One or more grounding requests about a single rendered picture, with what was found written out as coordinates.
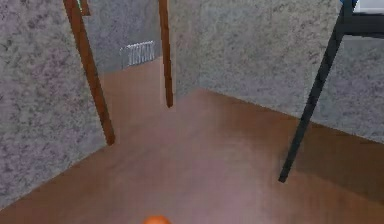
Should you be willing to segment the orange ball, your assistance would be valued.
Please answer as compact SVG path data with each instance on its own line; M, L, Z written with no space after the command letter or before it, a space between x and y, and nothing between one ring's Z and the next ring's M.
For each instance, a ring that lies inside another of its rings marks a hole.
M172 224L168 218L165 216L157 215L157 216L148 216L143 224Z

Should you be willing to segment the black metal table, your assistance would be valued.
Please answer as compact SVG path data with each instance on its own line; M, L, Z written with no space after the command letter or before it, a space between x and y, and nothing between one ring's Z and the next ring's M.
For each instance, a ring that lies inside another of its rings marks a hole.
M363 0L340 2L341 9L279 174L278 181L281 183L288 179L343 37L349 35L384 39L384 0L373 0L372 3L364 3Z

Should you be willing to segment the brown wooden door frame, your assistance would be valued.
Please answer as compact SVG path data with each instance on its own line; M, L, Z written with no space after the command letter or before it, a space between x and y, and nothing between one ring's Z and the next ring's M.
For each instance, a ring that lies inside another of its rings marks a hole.
M167 107L171 108L174 104L174 100L168 23L168 0L158 0L158 3L161 41L163 48L165 98ZM116 136L103 95L97 68L93 59L92 50L87 37L87 32L83 21L83 13L80 10L80 6L77 0L63 0L63 4L74 36L76 48L80 55L81 65L85 71L85 76L99 116L106 143L108 146L111 146L115 143Z

